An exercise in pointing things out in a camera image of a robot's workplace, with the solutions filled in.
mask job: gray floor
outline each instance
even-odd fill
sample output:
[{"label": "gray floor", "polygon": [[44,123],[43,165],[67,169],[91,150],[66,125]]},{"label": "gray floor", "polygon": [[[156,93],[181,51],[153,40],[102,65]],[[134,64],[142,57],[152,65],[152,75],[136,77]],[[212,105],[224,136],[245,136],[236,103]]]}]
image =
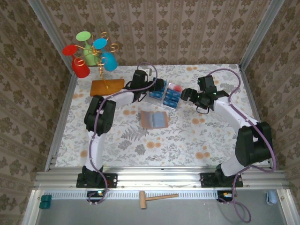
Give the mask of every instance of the gray floor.
[{"label": "gray floor", "polygon": [[[286,224],[280,204],[269,206],[266,192],[239,191],[238,201],[252,214],[254,225]],[[241,225],[233,205],[216,200],[156,200],[141,210],[137,200],[106,200],[98,206],[83,200],[52,200],[40,210],[38,225]]]}]

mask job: white plug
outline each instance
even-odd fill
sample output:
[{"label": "white plug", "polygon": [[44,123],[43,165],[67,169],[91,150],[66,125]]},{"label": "white plug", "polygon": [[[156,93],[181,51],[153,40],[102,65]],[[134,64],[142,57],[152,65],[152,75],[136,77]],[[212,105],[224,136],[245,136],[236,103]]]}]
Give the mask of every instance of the white plug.
[{"label": "white plug", "polygon": [[152,69],[151,68],[147,68],[147,69],[139,68],[139,70],[145,71],[148,74],[148,77],[150,77],[152,75]]}]

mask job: blue item in box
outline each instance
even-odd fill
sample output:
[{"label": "blue item in box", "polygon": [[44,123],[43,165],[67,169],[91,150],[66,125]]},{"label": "blue item in box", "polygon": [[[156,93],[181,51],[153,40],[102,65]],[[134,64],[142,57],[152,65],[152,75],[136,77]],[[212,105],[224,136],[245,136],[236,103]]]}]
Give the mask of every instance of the blue item in box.
[{"label": "blue item in box", "polygon": [[164,80],[164,82],[165,82],[165,85],[164,85],[164,87],[163,87],[161,90],[158,90],[158,91],[162,91],[162,92],[164,92],[164,91],[165,91],[165,87],[166,87],[166,85],[167,85],[167,81],[165,81],[165,80]]},{"label": "blue item in box", "polygon": [[149,92],[149,97],[152,97],[152,98],[157,98],[159,100],[161,100],[163,98],[163,95],[164,93],[163,92],[160,92],[160,91],[152,91],[152,92]]},{"label": "blue item in box", "polygon": [[175,90],[171,90],[171,89],[167,89],[166,94],[171,95],[171,96],[175,96],[180,98],[181,93],[179,91],[175,91]]},{"label": "blue item in box", "polygon": [[179,102],[179,97],[168,95],[168,94],[165,95],[165,99],[169,99],[169,100],[172,100],[174,102]]},{"label": "blue item in box", "polygon": [[174,101],[169,100],[169,99],[164,99],[164,103],[163,104],[176,109],[178,102],[174,102]]}]

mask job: blue mug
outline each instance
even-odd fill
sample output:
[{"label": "blue mug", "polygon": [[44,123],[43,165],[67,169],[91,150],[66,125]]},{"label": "blue mug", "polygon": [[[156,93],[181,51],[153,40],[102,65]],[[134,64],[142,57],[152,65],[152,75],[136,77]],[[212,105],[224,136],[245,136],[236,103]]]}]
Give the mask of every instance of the blue mug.
[{"label": "blue mug", "polygon": [[101,55],[102,63],[104,63],[104,69],[106,71],[114,71],[118,67],[118,62],[113,54],[110,52],[103,52]]}]

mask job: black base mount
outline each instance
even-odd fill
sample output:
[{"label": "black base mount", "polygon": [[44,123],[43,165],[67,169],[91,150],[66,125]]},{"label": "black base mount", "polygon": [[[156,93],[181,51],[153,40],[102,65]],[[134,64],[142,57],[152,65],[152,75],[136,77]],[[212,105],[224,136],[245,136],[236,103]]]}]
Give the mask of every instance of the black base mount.
[{"label": "black base mount", "polygon": [[[104,173],[107,180],[108,188],[116,188],[118,184],[118,175],[116,173]],[[84,166],[82,173],[78,174],[77,177],[77,188],[105,188],[105,182],[102,176],[96,172],[91,171]]]},{"label": "black base mount", "polygon": [[[221,164],[217,166],[215,172],[202,172],[200,173],[200,181],[202,188],[232,188],[234,177],[226,177],[221,169]],[[239,175],[235,186],[237,188],[243,187],[242,177]]]}]

